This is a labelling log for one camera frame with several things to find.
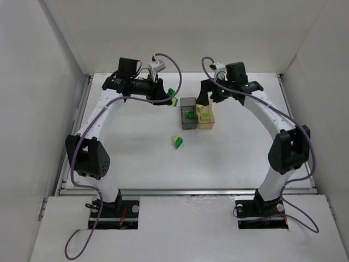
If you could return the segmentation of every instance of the white floor panel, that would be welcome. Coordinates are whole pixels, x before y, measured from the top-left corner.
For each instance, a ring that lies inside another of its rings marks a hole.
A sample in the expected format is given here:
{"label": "white floor panel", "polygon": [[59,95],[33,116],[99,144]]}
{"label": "white floor panel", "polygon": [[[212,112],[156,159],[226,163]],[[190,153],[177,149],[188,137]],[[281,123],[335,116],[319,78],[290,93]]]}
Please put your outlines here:
{"label": "white floor panel", "polygon": [[[83,123],[93,111],[101,86],[109,74],[95,74]],[[283,112],[286,103],[274,73],[250,73],[271,101]],[[176,89],[178,74],[163,73],[165,90]],[[184,73],[180,97],[197,97],[204,73]],[[212,130],[182,130],[179,102],[153,106],[127,101],[118,111],[104,142],[111,158],[107,176],[117,176],[121,189],[253,189],[264,180],[269,169],[267,154],[272,139],[257,118],[233,98],[213,104]],[[183,138],[175,149],[173,136]],[[303,166],[292,178],[307,175]],[[87,182],[76,174],[81,184]],[[310,188],[310,181],[290,185]],[[73,189],[70,179],[65,185]]]}
{"label": "white floor panel", "polygon": [[[289,230],[240,230],[231,196],[142,197],[137,230],[95,231],[76,261],[348,262],[325,196],[287,199],[315,220],[319,234],[290,219]],[[49,198],[31,262],[66,261],[65,243],[75,229],[86,228],[81,224],[88,221],[83,203],[90,201],[88,196]],[[310,224],[297,210],[288,205],[285,210]],[[75,235],[70,256],[81,250],[89,232]]]}

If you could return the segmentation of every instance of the white enclosure wall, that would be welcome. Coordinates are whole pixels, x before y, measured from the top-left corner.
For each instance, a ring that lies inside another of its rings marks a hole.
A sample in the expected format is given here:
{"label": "white enclosure wall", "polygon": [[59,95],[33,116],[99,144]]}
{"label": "white enclosure wall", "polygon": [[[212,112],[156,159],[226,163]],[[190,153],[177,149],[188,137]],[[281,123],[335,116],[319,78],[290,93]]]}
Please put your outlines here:
{"label": "white enclosure wall", "polygon": [[0,260],[27,261],[79,71],[38,0],[0,0]]}
{"label": "white enclosure wall", "polygon": [[66,38],[90,74],[115,71],[121,56],[145,62],[155,52],[171,55],[184,72],[201,72],[200,59],[208,55],[243,61],[249,72],[283,73],[326,2],[45,1],[67,23]]}
{"label": "white enclosure wall", "polygon": [[296,119],[312,130],[318,190],[330,197],[349,252],[349,1],[328,0],[282,81]]}

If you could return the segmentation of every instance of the gray box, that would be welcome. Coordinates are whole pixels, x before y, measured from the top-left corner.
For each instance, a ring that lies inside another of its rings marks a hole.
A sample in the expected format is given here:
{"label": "gray box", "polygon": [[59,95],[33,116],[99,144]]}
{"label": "gray box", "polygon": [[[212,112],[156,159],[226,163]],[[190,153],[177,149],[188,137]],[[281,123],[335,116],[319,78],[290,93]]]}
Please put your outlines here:
{"label": "gray box", "polygon": [[[195,118],[185,118],[185,113],[194,111]],[[182,129],[191,130],[197,128],[197,114],[196,114],[196,98],[195,97],[184,97],[180,99],[180,116],[182,118]]]}

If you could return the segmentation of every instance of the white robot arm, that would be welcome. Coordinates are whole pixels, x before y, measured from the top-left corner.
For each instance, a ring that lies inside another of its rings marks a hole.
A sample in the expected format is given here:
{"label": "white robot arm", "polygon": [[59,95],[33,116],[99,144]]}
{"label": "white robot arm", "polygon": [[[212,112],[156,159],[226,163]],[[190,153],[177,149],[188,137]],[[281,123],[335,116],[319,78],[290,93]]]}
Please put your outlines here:
{"label": "white robot arm", "polygon": [[[269,106],[276,107],[268,99],[263,87],[256,81],[249,82],[242,62],[228,64],[216,62],[210,65],[214,71],[217,83],[240,93],[252,94],[267,102]],[[250,110],[268,130],[273,139],[272,147],[268,154],[270,168],[264,182],[256,190],[254,200],[236,201],[239,205],[238,218],[269,217],[278,214],[277,205],[282,204],[281,190],[286,181],[309,159],[309,145],[302,132],[288,119],[274,112],[256,99],[227,92],[219,88],[210,79],[201,81],[201,91],[197,104],[208,105],[208,92],[212,92],[214,103],[219,103],[228,97],[238,100],[245,108]],[[308,136],[310,131],[307,126],[302,126]]]}
{"label": "white robot arm", "polygon": [[[91,116],[76,135],[68,135],[65,140],[68,159],[71,165],[74,151],[81,135],[89,128],[83,139],[82,146],[76,157],[74,170],[85,177],[91,186],[98,188],[104,202],[114,203],[119,194],[115,176],[105,176],[110,166],[110,157],[103,147],[104,137],[117,111],[125,103],[120,97],[129,97],[132,94],[146,96],[148,100],[164,100],[168,95],[164,91],[163,80],[157,73],[165,69],[162,60],[153,59],[148,64],[149,75],[146,79],[137,79],[140,70],[137,70],[138,60],[120,58],[119,68],[106,79],[102,86],[100,99]],[[153,105],[171,105],[168,100]],[[90,127],[92,121],[100,114],[96,122]]]}

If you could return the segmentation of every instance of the purple cable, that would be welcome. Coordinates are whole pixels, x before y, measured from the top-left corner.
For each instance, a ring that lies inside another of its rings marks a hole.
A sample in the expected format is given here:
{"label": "purple cable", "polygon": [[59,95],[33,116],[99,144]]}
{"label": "purple cable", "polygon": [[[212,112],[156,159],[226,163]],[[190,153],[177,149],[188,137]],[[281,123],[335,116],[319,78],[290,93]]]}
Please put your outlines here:
{"label": "purple cable", "polygon": [[[175,91],[175,93],[173,94],[173,96],[171,97],[168,97],[168,98],[165,98],[165,99],[162,99],[162,100],[148,100],[148,99],[142,99],[142,98],[138,98],[138,97],[118,97],[118,98],[115,98],[113,100],[111,100],[109,103],[106,104],[106,107],[110,106],[112,103],[118,101],[118,100],[121,100],[121,99],[131,99],[131,100],[137,100],[137,101],[142,101],[142,102],[148,102],[148,103],[163,103],[163,102],[166,102],[166,101],[169,101],[171,100],[173,97],[176,96],[176,94],[179,92],[180,90],[180,87],[182,85],[182,72],[180,71],[180,68],[178,66],[178,64],[168,55],[164,54],[164,53],[156,53],[154,56],[163,56],[163,57],[166,57],[167,59],[169,59],[173,64],[174,66],[177,68],[178,70],[178,74],[179,74],[179,84],[178,84],[178,88],[177,90]],[[87,133],[89,132],[89,130],[93,127],[93,125],[95,124],[95,122],[98,120],[98,118],[104,113],[104,111],[106,110],[106,107],[104,107],[100,112],[99,114],[94,118],[94,120],[88,125],[88,127],[86,128],[85,132],[83,132],[83,134],[81,135],[77,145],[76,145],[76,148],[75,148],[75,151],[74,151],[74,154],[73,154],[73,158],[71,160],[71,165],[70,165],[70,179],[71,179],[71,182],[73,183],[73,185],[75,185],[76,187],[80,187],[80,188],[88,188],[88,189],[93,189],[95,190],[98,195],[99,195],[99,198],[100,198],[100,207],[99,207],[99,211],[98,211],[98,214],[97,214],[97,218],[96,218],[96,221],[94,222],[93,224],[93,227],[91,229],[91,232],[89,233],[89,236],[86,240],[86,243],[85,245],[83,246],[83,248],[81,249],[81,252],[76,255],[75,257],[71,258],[70,256],[68,256],[68,245],[69,245],[69,242],[70,240],[76,235],[76,233],[78,233],[80,231],[80,229],[78,229],[77,231],[75,231],[71,237],[68,239],[67,241],[67,244],[65,244],[65,248],[64,248],[64,254],[65,254],[65,257],[68,259],[68,260],[75,260],[77,259],[79,256],[81,256],[81,254],[85,251],[91,237],[92,237],[92,234],[97,226],[97,223],[98,223],[98,220],[100,218],[100,215],[102,213],[102,209],[103,209],[103,197],[102,197],[102,193],[100,192],[100,190],[97,188],[97,187],[93,187],[93,186],[88,186],[88,185],[82,185],[82,184],[78,184],[76,183],[76,181],[74,180],[74,167],[75,167],[75,162],[76,162],[76,157],[77,157],[77,153],[79,151],[79,148],[81,147],[81,144],[83,142],[83,139],[85,138],[85,136],[87,135]]]}
{"label": "purple cable", "polygon": [[263,99],[260,99],[258,97],[255,97],[251,94],[246,94],[244,92],[240,92],[240,91],[235,91],[235,90],[230,90],[229,88],[226,88],[222,85],[220,85],[219,83],[217,83],[207,72],[206,68],[205,68],[205,64],[204,64],[204,61],[208,59],[208,60],[211,60],[212,63],[214,63],[214,60],[211,58],[211,57],[208,57],[208,56],[205,56],[201,59],[201,66],[202,66],[202,69],[204,71],[204,73],[206,74],[206,76],[210,79],[210,81],[212,83],[214,83],[216,86],[222,88],[223,90],[225,91],[228,91],[228,92],[231,92],[231,93],[234,93],[234,94],[240,94],[240,95],[243,95],[243,96],[246,96],[246,97],[250,97],[258,102],[260,102],[261,104],[269,107],[270,109],[272,109],[274,112],[278,113],[279,115],[283,116],[284,118],[290,120],[291,122],[294,123],[294,125],[302,132],[303,136],[306,138],[306,141],[308,142],[309,144],[309,148],[310,148],[310,152],[311,152],[311,156],[312,156],[312,168],[311,168],[311,171],[310,171],[310,174],[306,177],[302,177],[302,178],[296,178],[296,179],[292,179],[292,180],[289,180],[287,181],[284,186],[282,187],[281,191],[280,191],[280,197],[282,198],[282,200],[286,203],[288,203],[290,206],[294,207],[295,209],[297,209],[299,212],[301,212],[303,215],[305,215],[309,220],[310,222],[315,226],[315,230],[309,226],[307,226],[306,224],[304,224],[302,221],[300,221],[299,219],[293,217],[293,216],[290,216],[290,215],[286,215],[286,214],[279,214],[279,215],[273,215],[273,216],[270,216],[270,217],[263,217],[263,218],[259,218],[259,219],[255,219],[255,220],[251,220],[251,222],[258,222],[258,221],[264,221],[264,220],[268,220],[270,218],[273,218],[273,217],[290,217],[292,219],[294,219],[295,221],[297,221],[298,223],[300,223],[301,225],[305,226],[306,228],[308,228],[310,231],[314,232],[314,233],[319,233],[319,228],[317,226],[317,224],[314,222],[314,220],[307,214],[305,213],[302,209],[296,207],[294,204],[288,202],[286,199],[284,199],[284,197],[282,196],[284,190],[285,190],[285,187],[286,185],[292,183],[292,182],[296,182],[296,181],[303,181],[303,180],[307,180],[308,178],[310,178],[315,170],[316,170],[316,157],[315,157],[315,151],[314,151],[314,147],[311,143],[311,140],[310,138],[308,137],[307,133],[305,132],[304,128],[296,121],[294,120],[292,117],[288,116],[287,114],[281,112],[279,109],[269,105],[267,102],[265,102]]}

